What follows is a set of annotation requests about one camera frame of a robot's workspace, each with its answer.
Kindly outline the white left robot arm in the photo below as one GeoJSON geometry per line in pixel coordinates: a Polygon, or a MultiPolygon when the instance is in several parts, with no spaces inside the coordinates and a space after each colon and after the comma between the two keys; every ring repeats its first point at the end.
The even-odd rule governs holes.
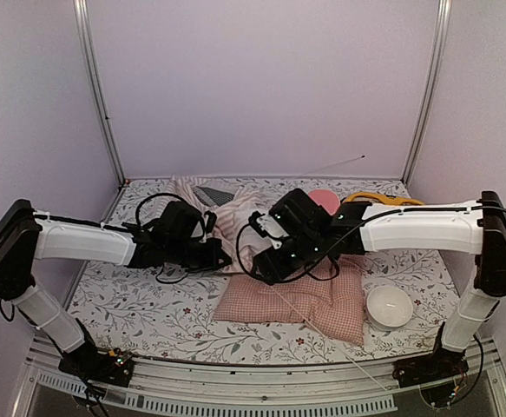
{"type": "Polygon", "coordinates": [[[84,326],[36,285],[33,263],[43,259],[99,261],[135,269],[176,265],[188,274],[229,266],[211,234],[217,217],[172,199],[161,216],[121,226],[53,216],[17,200],[0,221],[0,301],[27,316],[86,377],[104,368],[84,326]]]}

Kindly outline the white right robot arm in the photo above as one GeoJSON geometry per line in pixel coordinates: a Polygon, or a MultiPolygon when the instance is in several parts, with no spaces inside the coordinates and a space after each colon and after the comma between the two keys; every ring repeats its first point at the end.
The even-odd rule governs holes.
{"type": "Polygon", "coordinates": [[[506,296],[506,208],[498,194],[445,205],[386,206],[344,202],[329,214],[302,189],[294,189],[249,224],[269,248],[253,257],[251,276],[268,285],[287,283],[323,259],[392,249],[429,249],[474,255],[475,276],[424,359],[432,379],[443,378],[473,334],[506,296]]]}

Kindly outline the white tent pole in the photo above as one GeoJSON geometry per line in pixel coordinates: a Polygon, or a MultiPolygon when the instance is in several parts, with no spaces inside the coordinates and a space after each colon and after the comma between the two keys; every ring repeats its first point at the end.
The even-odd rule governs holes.
{"type": "MultiPolygon", "coordinates": [[[[339,162],[335,162],[335,163],[332,163],[332,164],[329,164],[329,165],[325,165],[325,166],[321,166],[321,167],[317,167],[315,169],[312,169],[312,170],[309,170],[309,171],[305,171],[305,172],[302,172],[301,174],[298,174],[298,175],[294,175],[292,177],[289,177],[289,180],[295,180],[297,178],[303,178],[303,177],[307,177],[309,175],[313,175],[313,174],[318,174],[322,171],[324,171],[325,169],[334,169],[334,168],[338,168],[342,165],[347,165],[347,164],[350,164],[352,162],[356,162],[356,161],[360,161],[360,160],[363,160],[366,158],[366,155],[363,155],[361,154],[360,156],[354,156],[353,158],[350,158],[350,159],[345,159],[343,161],[339,161],[339,162]]],[[[289,308],[291,308],[295,313],[297,313],[298,315],[301,316],[301,318],[303,319],[303,321],[313,330],[315,330],[317,333],[319,333],[320,335],[323,335],[326,337],[326,339],[335,347],[336,351],[341,353],[357,370],[359,370],[362,374],[364,374],[369,380],[371,380],[373,383],[375,383],[382,391],[384,391],[385,393],[387,393],[388,391],[388,388],[383,384],[381,383],[380,381],[378,381],[375,377],[373,377],[368,371],[366,371],[361,365],[359,365],[350,355],[347,354],[347,352],[345,352],[341,346],[339,345],[340,341],[335,341],[334,339],[330,338],[329,336],[327,336],[326,334],[324,334],[324,332],[322,332],[319,328],[317,328],[311,321],[309,321],[307,319],[306,316],[302,315],[298,309],[296,309],[291,302],[289,302],[289,300],[287,300],[287,298],[285,298],[284,295],[282,295],[280,292],[277,291],[277,289],[275,287],[272,287],[272,291],[274,294],[276,294],[289,308]]]]}

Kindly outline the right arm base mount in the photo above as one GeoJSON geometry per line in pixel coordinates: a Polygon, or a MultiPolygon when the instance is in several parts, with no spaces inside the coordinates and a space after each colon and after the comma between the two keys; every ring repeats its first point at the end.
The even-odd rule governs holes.
{"type": "Polygon", "coordinates": [[[395,361],[392,377],[400,387],[411,387],[466,374],[468,370],[464,353],[440,350],[395,361]]]}

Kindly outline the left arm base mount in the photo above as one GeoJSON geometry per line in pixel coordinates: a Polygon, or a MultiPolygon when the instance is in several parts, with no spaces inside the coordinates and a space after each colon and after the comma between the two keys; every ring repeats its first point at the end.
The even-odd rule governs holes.
{"type": "Polygon", "coordinates": [[[135,368],[133,355],[119,348],[102,352],[83,345],[73,352],[62,352],[58,369],[82,381],[97,381],[117,387],[128,387],[135,368]]]}

